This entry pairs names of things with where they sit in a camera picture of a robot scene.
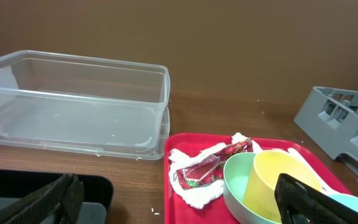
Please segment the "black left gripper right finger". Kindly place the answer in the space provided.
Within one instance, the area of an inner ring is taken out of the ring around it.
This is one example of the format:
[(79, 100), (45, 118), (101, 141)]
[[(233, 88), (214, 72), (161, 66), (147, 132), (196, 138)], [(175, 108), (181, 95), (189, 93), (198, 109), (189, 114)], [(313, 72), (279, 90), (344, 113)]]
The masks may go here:
[(288, 174), (278, 176), (275, 199), (282, 223), (358, 224), (358, 212)]

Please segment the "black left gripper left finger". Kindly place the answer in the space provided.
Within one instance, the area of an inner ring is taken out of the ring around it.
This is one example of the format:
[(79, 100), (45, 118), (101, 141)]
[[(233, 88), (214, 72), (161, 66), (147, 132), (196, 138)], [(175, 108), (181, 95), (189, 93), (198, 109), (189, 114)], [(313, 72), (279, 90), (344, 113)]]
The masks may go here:
[(0, 210), (0, 224), (42, 223), (54, 216), (54, 223), (78, 221), (85, 198), (83, 183), (75, 174), (64, 174), (17, 202)]

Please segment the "yellow cup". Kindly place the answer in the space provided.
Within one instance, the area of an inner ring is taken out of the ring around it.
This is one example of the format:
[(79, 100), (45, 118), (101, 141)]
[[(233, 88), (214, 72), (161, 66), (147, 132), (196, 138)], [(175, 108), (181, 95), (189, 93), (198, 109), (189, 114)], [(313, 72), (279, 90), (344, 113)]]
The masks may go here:
[(314, 171), (299, 159), (283, 151), (264, 150), (254, 157), (242, 203), (254, 213), (280, 223), (275, 187), (280, 174), (288, 174), (317, 191), (321, 182)]

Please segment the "green bowl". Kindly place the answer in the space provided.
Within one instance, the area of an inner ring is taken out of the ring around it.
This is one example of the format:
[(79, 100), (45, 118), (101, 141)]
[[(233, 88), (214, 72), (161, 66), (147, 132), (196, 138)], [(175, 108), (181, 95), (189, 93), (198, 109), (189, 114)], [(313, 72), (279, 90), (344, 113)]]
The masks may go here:
[(256, 153), (242, 152), (231, 156), (224, 165), (223, 197), (231, 215), (244, 224), (278, 224), (246, 207), (242, 200)]

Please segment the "red snack wrapper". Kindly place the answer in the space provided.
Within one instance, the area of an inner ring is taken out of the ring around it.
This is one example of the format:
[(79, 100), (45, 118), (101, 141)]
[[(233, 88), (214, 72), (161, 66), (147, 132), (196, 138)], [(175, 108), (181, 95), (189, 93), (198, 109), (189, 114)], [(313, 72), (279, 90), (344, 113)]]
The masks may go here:
[(223, 179), (223, 167), (235, 154), (253, 152), (252, 140), (247, 138), (214, 152), (200, 162), (175, 171), (176, 178), (184, 190), (193, 189)]

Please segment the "white napkin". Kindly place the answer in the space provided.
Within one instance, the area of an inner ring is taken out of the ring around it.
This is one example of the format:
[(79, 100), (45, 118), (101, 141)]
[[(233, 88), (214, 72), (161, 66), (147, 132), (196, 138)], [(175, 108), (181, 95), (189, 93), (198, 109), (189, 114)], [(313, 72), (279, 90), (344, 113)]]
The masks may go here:
[[(241, 133), (236, 133), (232, 136), (230, 144), (243, 141), (247, 137), (243, 136)], [(176, 178), (175, 171), (181, 168), (188, 167), (196, 162), (200, 162), (206, 156), (217, 152), (218, 150), (224, 148), (229, 144), (220, 142), (209, 148), (203, 149), (196, 156), (190, 157), (188, 154), (180, 151), (179, 149), (172, 149), (170, 151), (170, 156), (168, 157), (171, 161), (170, 170), (168, 173), (169, 181), (175, 191), (189, 206), (197, 209), (202, 209), (206, 204), (210, 203), (212, 200), (220, 197), (223, 194), (223, 179), (216, 180), (210, 184), (202, 185), (200, 187), (195, 187), (193, 189), (184, 190), (178, 179)], [(252, 139), (252, 149), (253, 152), (259, 153), (262, 152), (262, 148)]]

